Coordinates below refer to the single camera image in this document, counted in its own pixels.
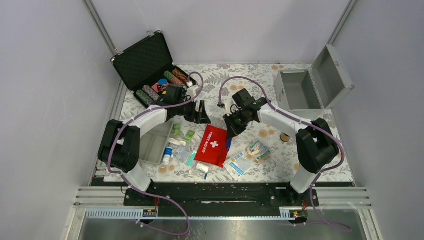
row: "red first aid pouch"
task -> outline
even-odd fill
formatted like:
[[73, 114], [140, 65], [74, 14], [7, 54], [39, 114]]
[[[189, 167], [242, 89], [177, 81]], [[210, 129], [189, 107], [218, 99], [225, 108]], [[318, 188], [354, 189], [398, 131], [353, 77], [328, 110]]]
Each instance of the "red first aid pouch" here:
[[230, 150], [231, 140], [227, 140], [227, 131], [207, 125], [194, 160], [223, 167]]

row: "floral tablecloth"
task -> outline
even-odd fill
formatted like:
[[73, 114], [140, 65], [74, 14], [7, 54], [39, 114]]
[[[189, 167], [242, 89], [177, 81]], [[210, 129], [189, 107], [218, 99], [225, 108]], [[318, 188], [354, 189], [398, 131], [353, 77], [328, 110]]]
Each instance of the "floral tablecloth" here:
[[[309, 66], [309, 64], [179, 65], [179, 67], [187, 73], [196, 71], [202, 74], [204, 78], [204, 88], [199, 99], [205, 100], [206, 111], [212, 121], [211, 125], [222, 129], [226, 129], [222, 118], [224, 110], [218, 108], [217, 104], [219, 88], [224, 80], [234, 76], [251, 78], [259, 82], [264, 87], [272, 102], [276, 102], [274, 79], [278, 70], [298, 70], [308, 68]], [[241, 89], [247, 89], [256, 99], [263, 96], [262, 92], [256, 85], [246, 80], [234, 79], [224, 86], [222, 91], [223, 100], [229, 99], [233, 94]], [[126, 93], [120, 120], [129, 119], [141, 113], [143, 110], [144, 107], [134, 98], [132, 93], [128, 91]], [[340, 139], [332, 112], [330, 110], [326, 110], [320, 117], [327, 120], [332, 133]], [[194, 148], [199, 147], [205, 128], [206, 125], [197, 125], [184, 120], [181, 121], [181, 131], [184, 135], [189, 130], [196, 132], [189, 144]], [[255, 162], [251, 160], [253, 168], [245, 176], [239, 179], [239, 182], [290, 181], [299, 168], [296, 143], [293, 139], [289, 142], [282, 142], [280, 140], [280, 134], [281, 132], [279, 130], [270, 125], [252, 122], [249, 124], [244, 133], [233, 138], [231, 149], [228, 153], [229, 157], [245, 150], [248, 144], [254, 139], [260, 140], [273, 151], [271, 157], [265, 161]], [[337, 156], [330, 165], [332, 166], [337, 164], [339, 160], [340, 155]], [[200, 176], [190, 175], [190, 167], [177, 160], [172, 159], [171, 161], [172, 162], [168, 166], [155, 166], [143, 163], [142, 168], [155, 182], [236, 182], [224, 168], [220, 168], [218, 166], [212, 166], [207, 178], [203, 179]], [[106, 176], [108, 176], [107, 178], [109, 179], [112, 177], [109, 173], [107, 173]], [[341, 167], [325, 172], [319, 181], [352, 182], [353, 176], [347, 161], [345, 161]]]

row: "silver metal box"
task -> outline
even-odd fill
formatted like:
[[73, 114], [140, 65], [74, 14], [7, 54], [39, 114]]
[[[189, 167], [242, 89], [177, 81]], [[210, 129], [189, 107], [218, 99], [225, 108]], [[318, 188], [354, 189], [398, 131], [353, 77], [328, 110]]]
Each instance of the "silver metal box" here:
[[332, 109], [354, 85], [336, 48], [328, 44], [310, 68], [279, 71], [274, 88], [280, 108], [314, 120], [324, 109]]

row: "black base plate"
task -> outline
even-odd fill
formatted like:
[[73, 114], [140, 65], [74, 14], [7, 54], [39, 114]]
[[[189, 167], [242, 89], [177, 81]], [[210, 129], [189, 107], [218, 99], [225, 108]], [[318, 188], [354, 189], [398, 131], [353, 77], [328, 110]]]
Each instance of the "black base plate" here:
[[[279, 207], [302, 207], [309, 193], [295, 204], [287, 198], [288, 183], [152, 183], [148, 193], [169, 196], [190, 217], [273, 217], [280, 216]], [[154, 198], [132, 189], [125, 193], [124, 206], [154, 206]], [[319, 206], [318, 197], [314, 199]], [[183, 217], [171, 202], [161, 200], [159, 217]]]

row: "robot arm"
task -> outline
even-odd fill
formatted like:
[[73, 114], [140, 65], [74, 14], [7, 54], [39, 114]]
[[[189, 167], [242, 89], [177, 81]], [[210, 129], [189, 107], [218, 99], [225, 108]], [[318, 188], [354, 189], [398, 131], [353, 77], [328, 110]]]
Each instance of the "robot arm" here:
[[[154, 103], [155, 105], [149, 106], [149, 109], [156, 110], [147, 112], [135, 119], [122, 132], [112, 154], [111, 166], [121, 170], [125, 177], [130, 179], [142, 191], [145, 191], [150, 184], [150, 179], [137, 164], [140, 156], [140, 139], [142, 136], [154, 127], [167, 122], [175, 116], [184, 116], [185, 120], [196, 124], [211, 123], [206, 113], [204, 101], [199, 102], [198, 111], [196, 110], [196, 102], [189, 102], [188, 104], [169, 109], [157, 109], [159, 107], [185, 102], [187, 98], [193, 97], [196, 94], [195, 88], [198, 88], [198, 86], [192, 86], [186, 89], [182, 86], [170, 84], [166, 89], [166, 94], [156, 101]], [[108, 163], [114, 140], [119, 130], [128, 121], [110, 120], [107, 123], [97, 154], [99, 160], [106, 164]]]
[[[293, 198], [305, 193], [321, 169], [339, 154], [336, 143], [325, 134], [279, 114], [271, 109], [265, 98], [255, 100], [246, 89], [240, 90], [232, 98], [231, 103], [225, 104], [230, 114], [223, 116], [228, 138], [238, 136], [246, 130], [248, 123], [256, 121], [269, 124], [296, 139], [300, 167], [290, 181], [291, 189], [288, 191]], [[331, 134], [330, 127], [324, 119], [318, 118], [315, 121], [303, 119], [302, 121], [309, 122]]]

